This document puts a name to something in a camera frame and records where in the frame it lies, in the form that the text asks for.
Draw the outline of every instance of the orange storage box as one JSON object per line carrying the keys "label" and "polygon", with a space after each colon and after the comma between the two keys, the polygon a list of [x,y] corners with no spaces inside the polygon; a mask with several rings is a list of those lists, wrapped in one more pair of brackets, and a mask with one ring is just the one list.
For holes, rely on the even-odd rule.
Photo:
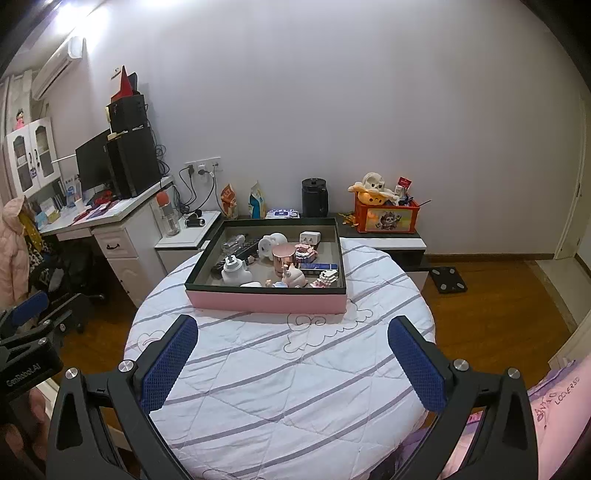
{"label": "orange storage box", "polygon": [[421,207],[411,200],[409,206],[380,205],[373,207],[364,205],[355,194],[355,223],[357,231],[365,232],[399,232],[414,233],[414,224],[417,221],[418,211]]}

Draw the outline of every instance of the black kettle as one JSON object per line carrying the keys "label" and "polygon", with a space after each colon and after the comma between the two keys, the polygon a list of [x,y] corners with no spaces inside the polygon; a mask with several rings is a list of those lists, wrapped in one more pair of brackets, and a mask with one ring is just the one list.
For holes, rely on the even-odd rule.
{"label": "black kettle", "polygon": [[301,181],[301,210],[304,218],[320,218],[329,214],[329,192],[326,190],[326,180]]}

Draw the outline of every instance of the computer tower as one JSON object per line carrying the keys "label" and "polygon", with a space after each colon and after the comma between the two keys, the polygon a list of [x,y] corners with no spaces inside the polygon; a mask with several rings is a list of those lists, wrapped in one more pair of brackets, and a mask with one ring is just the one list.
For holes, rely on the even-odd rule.
{"label": "computer tower", "polygon": [[149,128],[130,130],[109,140],[106,147],[113,190],[119,198],[137,197],[162,178]]}
{"label": "computer tower", "polygon": [[144,95],[121,97],[107,108],[111,131],[114,133],[129,131],[140,125],[148,126]]}

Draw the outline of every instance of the human hand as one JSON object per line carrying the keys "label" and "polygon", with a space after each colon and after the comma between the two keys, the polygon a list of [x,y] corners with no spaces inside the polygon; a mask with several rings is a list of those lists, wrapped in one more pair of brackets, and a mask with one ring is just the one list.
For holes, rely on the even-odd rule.
{"label": "human hand", "polygon": [[[36,388],[29,390],[29,405],[31,412],[39,424],[37,438],[33,441],[33,452],[41,460],[47,457],[47,436],[49,434],[50,420],[45,413],[45,397]],[[14,425],[5,425],[0,429],[7,445],[17,458],[25,455],[24,442],[21,433]]]}

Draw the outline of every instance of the copper cup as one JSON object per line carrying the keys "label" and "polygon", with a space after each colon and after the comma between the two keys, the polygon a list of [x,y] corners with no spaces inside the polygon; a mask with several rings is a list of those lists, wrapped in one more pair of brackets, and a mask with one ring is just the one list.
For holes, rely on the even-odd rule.
{"label": "copper cup", "polygon": [[283,265],[289,266],[296,263],[296,248],[290,244],[281,244],[274,246],[272,252],[275,273],[282,277]]}

